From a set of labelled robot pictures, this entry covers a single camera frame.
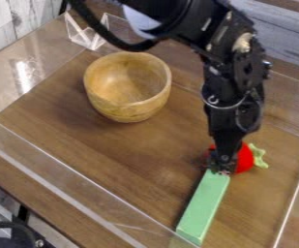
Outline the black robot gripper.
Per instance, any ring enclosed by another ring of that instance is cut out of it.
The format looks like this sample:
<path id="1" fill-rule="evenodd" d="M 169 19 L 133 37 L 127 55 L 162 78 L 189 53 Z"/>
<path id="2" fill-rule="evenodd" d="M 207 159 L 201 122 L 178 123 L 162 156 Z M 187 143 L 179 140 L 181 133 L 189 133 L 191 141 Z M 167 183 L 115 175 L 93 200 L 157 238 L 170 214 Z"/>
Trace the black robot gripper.
<path id="1" fill-rule="evenodd" d="M 258 86 L 242 97 L 234 96 L 230 101 L 225 101 L 219 94 L 205 86 L 202 99 L 209 119 L 209 134 L 217 144 L 217 147 L 211 144 L 207 148 L 206 167 L 214 173 L 231 175 L 237 169 L 242 140 L 257 132 L 262 125 L 265 87 Z"/>

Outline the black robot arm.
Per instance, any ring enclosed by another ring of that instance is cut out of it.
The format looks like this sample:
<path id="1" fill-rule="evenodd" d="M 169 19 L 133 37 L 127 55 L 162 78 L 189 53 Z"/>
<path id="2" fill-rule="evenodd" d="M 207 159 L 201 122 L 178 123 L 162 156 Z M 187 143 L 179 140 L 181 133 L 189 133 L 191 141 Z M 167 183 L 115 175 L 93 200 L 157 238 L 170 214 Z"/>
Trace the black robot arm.
<path id="1" fill-rule="evenodd" d="M 243 139 L 262 125 L 265 81 L 273 68 L 249 16 L 229 0 L 109 0 L 122 7 L 134 32 L 145 38 L 130 44 L 107 30 L 86 0 L 66 1 L 115 47 L 141 52 L 174 40 L 199 55 L 203 108 L 214 139 L 206 166 L 218 173 L 243 171 Z"/>

